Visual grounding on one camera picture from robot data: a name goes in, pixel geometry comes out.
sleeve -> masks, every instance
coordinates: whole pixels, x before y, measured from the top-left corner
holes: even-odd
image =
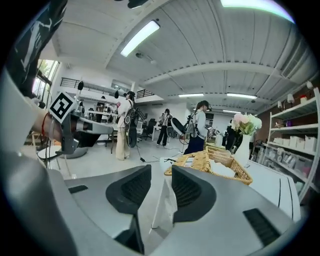
[[[127,111],[129,110],[130,102],[129,100],[126,100],[124,103],[118,107],[118,115],[125,115]]]
[[[197,128],[203,137],[207,137],[208,130],[206,129],[206,114],[201,112],[198,116]]]

white shirt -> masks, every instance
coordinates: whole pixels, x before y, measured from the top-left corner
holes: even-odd
[[[117,127],[118,128],[124,128],[126,127],[125,124],[125,117],[129,111],[129,109],[131,109],[131,104],[132,106],[134,105],[134,103],[132,102],[131,99],[127,99],[125,102],[121,103],[121,105],[118,107],[118,115],[120,116],[120,119],[118,121]]]
[[[206,129],[206,114],[205,114],[205,112],[198,109],[196,111],[196,113],[193,115],[192,119],[193,119],[193,122],[195,124],[197,124],[196,127],[198,128],[198,131],[199,131],[198,136],[204,140],[208,134],[208,130]]]
[[[162,121],[162,126],[168,126],[168,121],[169,121],[169,117],[171,115],[170,114],[167,114],[167,113],[164,113],[162,116],[161,116],[161,121]]]

fluorescent ceiling light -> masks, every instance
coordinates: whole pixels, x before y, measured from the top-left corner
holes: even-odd
[[[257,96],[254,96],[254,95],[246,95],[246,94],[238,94],[238,93],[227,93],[226,95],[229,97],[247,98],[252,100],[255,100],[257,98]]]
[[[232,111],[232,110],[223,110],[223,112],[225,112],[225,113],[239,113],[239,114],[241,114],[241,112],[239,112],[239,111]]]
[[[289,13],[272,0],[221,0],[221,4],[223,7],[243,7],[266,11],[295,23]]]
[[[145,25],[135,36],[127,43],[127,45],[121,51],[121,55],[127,57],[143,40],[150,36],[153,32],[160,28],[158,23],[151,20]]]
[[[183,98],[183,97],[201,97],[203,96],[203,93],[192,93],[192,94],[180,94],[179,97]]]

person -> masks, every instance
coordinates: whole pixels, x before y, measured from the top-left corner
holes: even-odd
[[[124,103],[117,103],[117,111],[118,115],[120,116],[117,124],[118,133],[117,133],[117,142],[116,142],[116,149],[115,149],[115,157],[121,161],[129,158],[130,156],[130,149],[127,144],[127,135],[126,135],[126,124],[125,118],[128,111],[134,107],[135,102],[135,93],[133,91],[129,91],[125,95],[126,101]]]
[[[167,145],[167,138],[168,138],[167,127],[168,127],[168,122],[171,118],[172,116],[170,115],[170,110],[169,108],[167,108],[160,118],[160,124],[162,124],[162,126],[161,126],[159,138],[156,142],[157,146],[160,145],[162,137],[163,137],[162,145],[164,147]]]
[[[235,144],[236,131],[232,129],[231,125],[229,125],[226,128],[226,132],[228,133],[228,136],[226,138],[225,149],[230,151],[233,145]]]
[[[96,111],[100,111],[100,112],[103,112],[103,109],[105,107],[105,104],[103,102],[98,102],[96,104]],[[101,123],[101,120],[102,120],[102,117],[103,115],[102,114],[95,114],[96,115],[96,122],[97,123]]]
[[[207,111],[209,108],[209,103],[206,100],[200,101],[192,115],[193,124],[196,126],[197,136],[190,135],[190,141],[188,148],[184,151],[184,155],[195,153],[198,151],[204,150],[205,138],[208,134],[206,129],[206,114],[204,111]]]

tissue box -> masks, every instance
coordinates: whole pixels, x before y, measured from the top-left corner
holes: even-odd
[[[316,151],[317,147],[317,139],[315,137],[308,137],[305,136],[305,144],[304,144],[304,149],[307,151]]]
[[[296,143],[296,149],[297,150],[304,150],[305,149],[305,140],[304,139],[299,139]]]
[[[289,142],[289,146],[292,148],[296,148],[298,141],[302,140],[302,138],[299,138],[297,136],[290,136],[290,142]]]
[[[289,138],[284,138],[284,139],[283,139],[283,145],[289,147],[289,145],[290,145],[290,139],[289,139]]]

